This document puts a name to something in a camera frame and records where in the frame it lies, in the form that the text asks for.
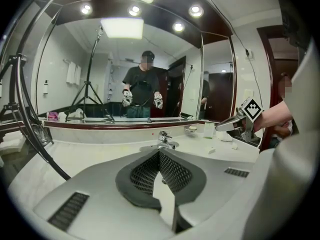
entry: man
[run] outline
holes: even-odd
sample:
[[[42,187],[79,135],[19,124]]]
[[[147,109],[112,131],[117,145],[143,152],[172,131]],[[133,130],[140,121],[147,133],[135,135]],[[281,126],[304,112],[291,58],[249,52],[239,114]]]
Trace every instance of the man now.
[[[209,94],[210,94],[209,83],[208,83],[208,81],[203,80],[199,119],[205,119],[205,112],[206,112],[205,106],[208,101]]]
[[[152,102],[157,109],[163,107],[158,76],[155,71],[150,70],[154,59],[152,51],[144,51],[139,66],[130,68],[122,81],[125,84],[122,104],[128,107],[127,118],[149,118]]]

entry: sink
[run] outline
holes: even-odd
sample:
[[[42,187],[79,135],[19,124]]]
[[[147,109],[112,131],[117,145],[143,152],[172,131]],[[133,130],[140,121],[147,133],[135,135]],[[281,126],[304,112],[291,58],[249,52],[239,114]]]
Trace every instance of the sink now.
[[[171,141],[171,144],[175,145],[175,148],[179,147],[179,143],[175,141]],[[150,146],[142,146],[139,148],[140,152],[145,152],[145,151],[152,151],[156,149],[160,149],[163,145],[161,143],[150,145]]]

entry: wooden door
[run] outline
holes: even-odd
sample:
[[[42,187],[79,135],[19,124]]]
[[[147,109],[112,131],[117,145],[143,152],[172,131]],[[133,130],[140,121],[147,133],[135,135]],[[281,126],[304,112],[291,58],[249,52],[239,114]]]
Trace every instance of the wooden door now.
[[[234,91],[233,73],[209,74],[210,94],[204,118],[221,122],[230,117]]]
[[[162,95],[163,106],[162,109],[156,108],[154,103],[152,102],[151,109],[150,109],[150,117],[151,118],[164,118],[166,112],[166,100],[167,100],[167,91],[168,91],[168,77],[167,77],[167,70],[159,67],[154,67],[151,70],[155,70],[158,76],[159,86],[160,86],[160,93]]]

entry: ventilation grille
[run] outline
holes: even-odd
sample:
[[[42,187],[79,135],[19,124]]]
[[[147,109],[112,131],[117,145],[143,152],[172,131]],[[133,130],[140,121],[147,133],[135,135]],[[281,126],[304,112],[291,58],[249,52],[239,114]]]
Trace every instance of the ventilation grille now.
[[[165,154],[159,152],[159,170],[173,194],[178,193],[189,184],[192,173]]]
[[[239,169],[230,168],[230,167],[228,169],[226,169],[224,172],[227,174],[231,174],[231,175],[239,176],[239,177],[243,177],[243,178],[246,178],[249,175],[248,171],[239,170]]]
[[[138,190],[152,196],[154,192],[154,182],[158,172],[159,157],[158,154],[155,154],[136,167],[132,171],[130,179]]]
[[[58,229],[66,231],[77,217],[88,198],[89,196],[86,194],[78,192],[74,193],[48,220],[48,222]]]

